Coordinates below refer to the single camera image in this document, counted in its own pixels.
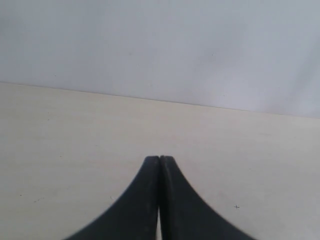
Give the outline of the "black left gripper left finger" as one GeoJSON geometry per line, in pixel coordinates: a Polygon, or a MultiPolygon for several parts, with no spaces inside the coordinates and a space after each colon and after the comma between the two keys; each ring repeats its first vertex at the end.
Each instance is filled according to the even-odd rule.
{"type": "Polygon", "coordinates": [[[124,193],[68,240],[155,240],[160,158],[148,156],[124,193]]]}

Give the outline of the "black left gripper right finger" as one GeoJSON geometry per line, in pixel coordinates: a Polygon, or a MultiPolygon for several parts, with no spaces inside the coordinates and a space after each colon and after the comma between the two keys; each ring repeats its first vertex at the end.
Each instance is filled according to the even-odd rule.
{"type": "Polygon", "coordinates": [[[160,157],[158,206],[163,240],[252,240],[192,188],[172,156],[160,157]]]}

